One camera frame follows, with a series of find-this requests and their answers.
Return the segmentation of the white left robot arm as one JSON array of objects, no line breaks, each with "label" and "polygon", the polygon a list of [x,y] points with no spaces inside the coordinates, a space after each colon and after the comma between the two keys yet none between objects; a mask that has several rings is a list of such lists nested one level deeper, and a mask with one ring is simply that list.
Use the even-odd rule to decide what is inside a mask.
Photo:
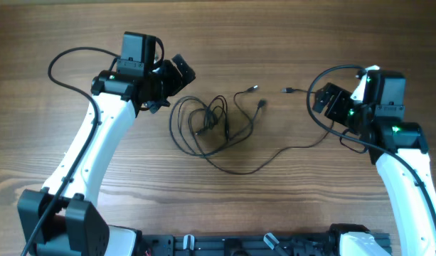
[{"label": "white left robot arm", "polygon": [[92,80],[87,114],[63,160],[41,189],[26,189],[17,210],[24,255],[152,255],[142,232],[106,223],[100,187],[117,145],[141,111],[157,112],[196,75],[160,38],[126,32],[122,52]]}]

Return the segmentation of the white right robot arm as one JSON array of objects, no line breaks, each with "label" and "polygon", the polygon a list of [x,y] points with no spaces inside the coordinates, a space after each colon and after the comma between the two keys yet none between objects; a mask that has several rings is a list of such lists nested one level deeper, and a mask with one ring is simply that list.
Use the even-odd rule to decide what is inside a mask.
[{"label": "white right robot arm", "polygon": [[436,255],[436,191],[421,126],[404,122],[406,79],[374,65],[355,66],[358,87],[307,90],[309,116],[341,140],[361,144],[388,192],[404,255]]}]

